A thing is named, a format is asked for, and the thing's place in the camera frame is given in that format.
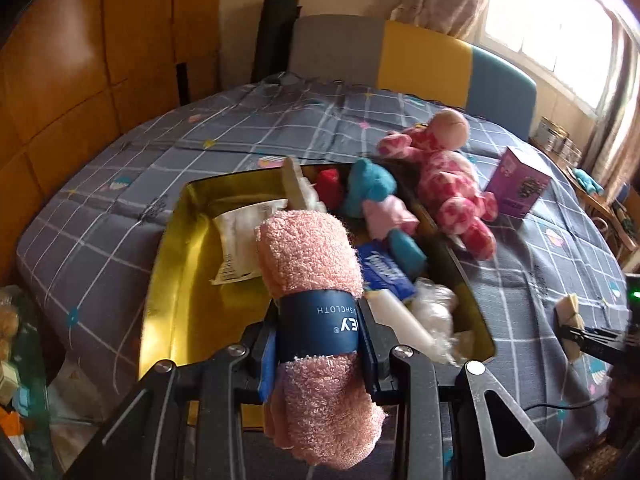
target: black cylinder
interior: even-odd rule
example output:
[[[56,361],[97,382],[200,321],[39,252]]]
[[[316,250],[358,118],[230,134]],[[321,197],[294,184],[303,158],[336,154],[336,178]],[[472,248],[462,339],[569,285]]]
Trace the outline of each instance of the black cylinder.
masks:
[[[252,83],[287,69],[293,25],[299,15],[298,0],[263,1],[255,40]]]

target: purple box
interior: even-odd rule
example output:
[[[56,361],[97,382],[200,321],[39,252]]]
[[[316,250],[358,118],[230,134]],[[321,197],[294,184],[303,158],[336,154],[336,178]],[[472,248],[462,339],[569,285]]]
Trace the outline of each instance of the purple box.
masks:
[[[524,218],[551,182],[551,170],[537,153],[507,148],[486,186],[498,201],[498,211]]]

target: bedsheet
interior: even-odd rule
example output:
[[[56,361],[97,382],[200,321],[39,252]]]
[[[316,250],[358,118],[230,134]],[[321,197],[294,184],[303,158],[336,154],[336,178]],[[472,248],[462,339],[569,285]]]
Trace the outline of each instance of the bedsheet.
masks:
[[[136,379],[152,264],[186,183],[269,167],[284,155],[351,162],[373,153],[389,129],[428,122],[439,108],[410,95],[282,74],[172,110],[119,138],[50,200],[18,244],[20,272],[69,355],[115,402]],[[461,151],[482,186],[505,146],[539,153],[496,124],[468,120]],[[457,250],[495,340],[488,367],[522,406],[573,404],[606,390],[603,362],[585,356],[570,365],[562,352],[553,332],[560,297],[578,294],[588,326],[623,328],[627,316],[615,258],[562,173],[539,156],[552,184],[523,220],[493,222],[496,257],[477,262]],[[607,425],[603,401],[529,415],[561,455]]]

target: screw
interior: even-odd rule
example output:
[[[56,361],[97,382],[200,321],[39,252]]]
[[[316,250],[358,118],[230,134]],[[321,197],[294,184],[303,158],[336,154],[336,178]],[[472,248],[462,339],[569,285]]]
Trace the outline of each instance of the screw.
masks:
[[[396,357],[407,359],[414,354],[414,349],[407,345],[398,345],[393,349],[393,353]]]
[[[246,348],[239,344],[229,345],[228,347],[226,347],[226,351],[229,352],[233,357],[240,357],[241,355],[246,354]]]
[[[469,361],[466,364],[466,371],[473,375],[484,374],[484,365],[480,361]]]
[[[161,361],[158,361],[156,364],[154,364],[154,371],[156,371],[159,374],[165,374],[171,371],[171,368],[173,367],[174,367],[173,361],[171,361],[170,359],[162,359]]]

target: blue paper band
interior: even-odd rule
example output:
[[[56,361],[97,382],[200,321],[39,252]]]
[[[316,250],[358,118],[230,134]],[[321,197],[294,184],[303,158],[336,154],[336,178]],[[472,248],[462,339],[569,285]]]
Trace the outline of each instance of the blue paper band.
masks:
[[[358,349],[358,305],[342,290],[306,290],[284,296],[278,316],[278,358],[329,356]]]

